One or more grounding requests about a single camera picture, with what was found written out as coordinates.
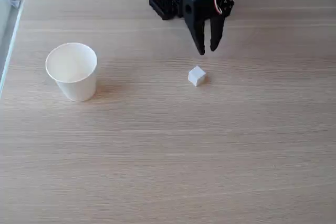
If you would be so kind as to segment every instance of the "white paper cup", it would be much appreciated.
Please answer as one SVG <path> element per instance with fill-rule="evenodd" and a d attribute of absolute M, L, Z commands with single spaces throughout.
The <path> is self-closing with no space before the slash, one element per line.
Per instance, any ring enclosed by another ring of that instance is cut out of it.
<path fill-rule="evenodd" d="M 96 92 L 97 56 L 88 46 L 81 43 L 66 43 L 48 55 L 46 70 L 72 101 L 90 99 Z"/>

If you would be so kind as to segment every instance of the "small white block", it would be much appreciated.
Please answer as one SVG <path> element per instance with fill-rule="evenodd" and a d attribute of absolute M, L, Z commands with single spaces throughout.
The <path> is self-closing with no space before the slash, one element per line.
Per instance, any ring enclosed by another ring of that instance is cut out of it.
<path fill-rule="evenodd" d="M 194 85 L 200 85 L 205 79 L 206 73 L 199 67 L 196 66 L 191 71 L 189 71 L 188 80 Z"/>

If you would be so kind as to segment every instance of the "wooden table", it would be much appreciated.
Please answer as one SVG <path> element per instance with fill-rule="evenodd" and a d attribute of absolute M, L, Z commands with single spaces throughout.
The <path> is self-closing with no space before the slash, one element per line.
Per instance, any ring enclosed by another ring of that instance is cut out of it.
<path fill-rule="evenodd" d="M 0 223 L 335 223 L 336 0 L 235 2 L 200 56 L 148 0 L 25 0 L 0 102 Z M 88 102 L 45 72 L 69 41 L 98 55 Z"/>

